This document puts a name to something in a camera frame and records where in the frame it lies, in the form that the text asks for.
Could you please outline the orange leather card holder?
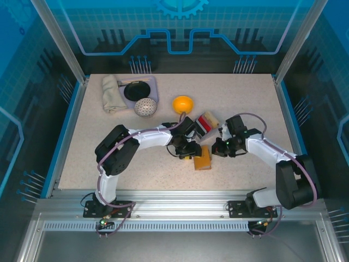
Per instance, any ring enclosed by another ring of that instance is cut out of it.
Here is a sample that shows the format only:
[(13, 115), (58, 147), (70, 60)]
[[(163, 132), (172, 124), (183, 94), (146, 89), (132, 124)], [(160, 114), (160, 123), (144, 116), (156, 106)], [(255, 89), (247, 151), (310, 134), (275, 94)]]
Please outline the orange leather card holder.
[(211, 164), (211, 154), (208, 145), (201, 146), (202, 155), (194, 157), (194, 168), (196, 171), (210, 170), (212, 168)]

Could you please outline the clear acrylic card box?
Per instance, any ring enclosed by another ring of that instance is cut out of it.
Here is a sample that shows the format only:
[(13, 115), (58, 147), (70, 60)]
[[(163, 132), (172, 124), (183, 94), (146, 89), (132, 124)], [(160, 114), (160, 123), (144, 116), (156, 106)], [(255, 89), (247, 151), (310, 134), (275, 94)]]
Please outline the clear acrylic card box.
[(205, 130), (202, 129), (202, 126), (198, 123), (197, 119), (194, 121), (194, 124), (196, 126), (195, 140), (197, 142), (201, 142), (201, 141), (208, 139), (217, 128), (215, 128), (215, 129), (212, 128), (212, 130), (209, 133), (206, 133)]

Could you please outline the gold credit card stack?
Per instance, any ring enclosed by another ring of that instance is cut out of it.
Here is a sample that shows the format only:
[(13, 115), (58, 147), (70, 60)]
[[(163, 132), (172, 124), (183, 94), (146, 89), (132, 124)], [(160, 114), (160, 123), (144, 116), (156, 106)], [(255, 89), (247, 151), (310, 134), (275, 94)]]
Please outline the gold credit card stack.
[(219, 120), (210, 111), (206, 111), (204, 117), (213, 129), (218, 128)]

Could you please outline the red credit card stack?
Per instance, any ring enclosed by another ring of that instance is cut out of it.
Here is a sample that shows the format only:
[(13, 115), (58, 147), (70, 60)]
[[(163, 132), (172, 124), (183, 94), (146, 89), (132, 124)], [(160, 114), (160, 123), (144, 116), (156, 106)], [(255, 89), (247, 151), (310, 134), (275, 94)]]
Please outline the red credit card stack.
[(212, 130), (212, 126), (210, 125), (210, 123), (206, 120), (206, 118), (203, 115), (201, 115), (197, 119), (197, 121), (202, 126), (202, 129), (205, 130), (206, 133), (209, 133)]

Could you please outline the yellow plastic bowl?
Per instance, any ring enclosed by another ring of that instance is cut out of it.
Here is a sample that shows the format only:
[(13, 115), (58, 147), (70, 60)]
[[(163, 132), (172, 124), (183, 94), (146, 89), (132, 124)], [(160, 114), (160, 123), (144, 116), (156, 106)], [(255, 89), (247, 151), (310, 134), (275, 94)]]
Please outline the yellow plastic bowl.
[(178, 114), (189, 114), (194, 108), (194, 101), (188, 96), (178, 96), (173, 100), (172, 107)]

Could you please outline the lavender plastic tray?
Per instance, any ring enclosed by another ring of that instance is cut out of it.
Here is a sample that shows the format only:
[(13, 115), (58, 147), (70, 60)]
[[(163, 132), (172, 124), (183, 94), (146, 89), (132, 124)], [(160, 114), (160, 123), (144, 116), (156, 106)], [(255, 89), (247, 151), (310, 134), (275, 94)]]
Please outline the lavender plastic tray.
[[(153, 100), (155, 100), (156, 102), (159, 101), (159, 97), (158, 97), (158, 87), (157, 87), (157, 81), (155, 79), (155, 77), (153, 76), (141, 76), (138, 78), (131, 78), (131, 79), (143, 79), (143, 78), (150, 78), (151, 81), (147, 81), (146, 83), (149, 84), (150, 88), (151, 88), (151, 92), (150, 95), (148, 96), (148, 98), (151, 98)], [(136, 102), (132, 102), (130, 100), (127, 100), (126, 97), (124, 96), (124, 89), (126, 87), (126, 85), (119, 85), (119, 91), (121, 93), (121, 96), (124, 100), (124, 102), (126, 103), (128, 108), (133, 108), (136, 104)]]

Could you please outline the black round pan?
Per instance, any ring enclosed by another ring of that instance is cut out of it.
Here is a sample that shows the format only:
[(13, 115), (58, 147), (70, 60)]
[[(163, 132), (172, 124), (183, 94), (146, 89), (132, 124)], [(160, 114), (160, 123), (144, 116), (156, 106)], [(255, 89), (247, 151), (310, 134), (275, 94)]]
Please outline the black round pan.
[(127, 100), (136, 102), (140, 99), (147, 98), (150, 95), (151, 88), (144, 81), (133, 81), (126, 85), (124, 96)]

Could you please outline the wooden chopstick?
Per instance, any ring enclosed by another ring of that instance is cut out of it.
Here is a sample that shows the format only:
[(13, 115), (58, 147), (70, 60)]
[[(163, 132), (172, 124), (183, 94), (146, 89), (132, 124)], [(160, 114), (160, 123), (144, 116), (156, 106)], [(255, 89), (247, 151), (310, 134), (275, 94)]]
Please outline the wooden chopstick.
[(136, 82), (136, 81), (143, 81), (143, 82), (147, 82), (147, 81), (151, 81), (150, 78), (143, 78), (143, 79), (125, 79), (125, 80), (117, 80), (117, 83), (119, 85), (126, 85), (129, 84), (131, 82)]

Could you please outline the beige folded cloth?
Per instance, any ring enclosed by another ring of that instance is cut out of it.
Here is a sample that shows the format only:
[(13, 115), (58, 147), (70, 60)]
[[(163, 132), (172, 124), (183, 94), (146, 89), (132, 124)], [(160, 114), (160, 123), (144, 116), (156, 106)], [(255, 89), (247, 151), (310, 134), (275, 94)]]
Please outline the beige folded cloth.
[(113, 75), (108, 75), (103, 78), (102, 89), (103, 107), (106, 113), (113, 114), (128, 108), (119, 91), (117, 80)]

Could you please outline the aluminium front rail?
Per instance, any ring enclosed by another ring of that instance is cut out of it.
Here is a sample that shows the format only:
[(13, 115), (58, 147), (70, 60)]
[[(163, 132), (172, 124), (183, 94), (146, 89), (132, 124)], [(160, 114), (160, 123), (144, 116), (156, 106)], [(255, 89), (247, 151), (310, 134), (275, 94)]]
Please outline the aluminium front rail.
[[(85, 190), (56, 190), (49, 199), (39, 199), (33, 219), (82, 221), (80, 200)], [(134, 221), (228, 220), (226, 204), (244, 200), (245, 190), (118, 190), (118, 200), (136, 202)]]

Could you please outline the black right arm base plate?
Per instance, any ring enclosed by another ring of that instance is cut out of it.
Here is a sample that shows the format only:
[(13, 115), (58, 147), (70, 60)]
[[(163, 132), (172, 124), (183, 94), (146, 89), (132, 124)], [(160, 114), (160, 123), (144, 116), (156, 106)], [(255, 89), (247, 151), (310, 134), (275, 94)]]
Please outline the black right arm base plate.
[(246, 200), (228, 201), (227, 210), (230, 218), (278, 218), (277, 210), (272, 207), (257, 207)]

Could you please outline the blue aluminium table side rail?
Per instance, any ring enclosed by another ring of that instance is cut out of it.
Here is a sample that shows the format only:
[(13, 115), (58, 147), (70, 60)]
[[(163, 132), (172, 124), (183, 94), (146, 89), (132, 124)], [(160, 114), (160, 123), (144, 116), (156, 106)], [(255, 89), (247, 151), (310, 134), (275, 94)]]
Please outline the blue aluminium table side rail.
[(77, 83), (74, 88), (61, 132), (57, 140), (57, 145), (46, 175), (46, 180), (41, 191), (41, 199), (50, 198), (51, 193), (54, 190), (56, 180), (59, 180), (59, 177), (62, 174), (77, 118), (79, 116), (80, 108), (86, 92), (88, 80), (89, 77), (87, 78), (87, 82), (85, 84)]
[(292, 152), (295, 154), (293, 158), (295, 158), (301, 164), (305, 164), (306, 168), (310, 168), (309, 176), (315, 186), (317, 199), (320, 199), (322, 198), (322, 195), (321, 188), (318, 185), (318, 177), (312, 159), (310, 158), (305, 149), (304, 141), (300, 133), (298, 122), (296, 120), (296, 116), (294, 114), (293, 107), (289, 95), (287, 93), (286, 87), (283, 82), (277, 84), (275, 79), (273, 81), (276, 94), (280, 103), (281, 111), (285, 120), (288, 135), (291, 141)]

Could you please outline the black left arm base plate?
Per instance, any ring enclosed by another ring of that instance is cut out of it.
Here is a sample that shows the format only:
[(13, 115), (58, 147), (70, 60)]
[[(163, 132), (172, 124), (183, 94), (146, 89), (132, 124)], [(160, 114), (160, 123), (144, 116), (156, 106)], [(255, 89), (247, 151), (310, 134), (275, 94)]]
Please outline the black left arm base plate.
[(111, 218), (124, 218), (129, 210), (130, 206), (115, 208), (89, 200), (85, 202), (83, 218), (103, 218), (107, 215)]

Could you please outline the aluminium frame post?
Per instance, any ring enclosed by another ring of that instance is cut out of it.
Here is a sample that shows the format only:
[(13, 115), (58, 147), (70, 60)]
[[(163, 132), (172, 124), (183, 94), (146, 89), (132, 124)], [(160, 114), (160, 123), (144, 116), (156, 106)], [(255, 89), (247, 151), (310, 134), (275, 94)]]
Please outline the aluminium frame post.
[(311, 8), (309, 9), (303, 23), (301, 24), (289, 50), (287, 51), (281, 65), (276, 72), (274, 77), (275, 86), (280, 86), (282, 80), (290, 69), (292, 63), (296, 59), (299, 51), (301, 50), (303, 44), (308, 38), (311, 30), (313, 29), (316, 21), (320, 17), (322, 11), (324, 10), (328, 0), (314, 0)]
[(50, 33), (53, 41), (57, 45), (59, 51), (61, 52), (63, 58), (65, 59), (67, 65), (71, 69), (74, 77), (80, 84), (85, 84), (86, 77), (76, 59), (73, 50), (71, 49), (65, 35), (63, 34), (59, 24), (57, 23), (51, 9), (47, 5), (45, 0), (30, 0), (38, 15), (40, 16), (42, 22), (44, 23), (46, 29)]

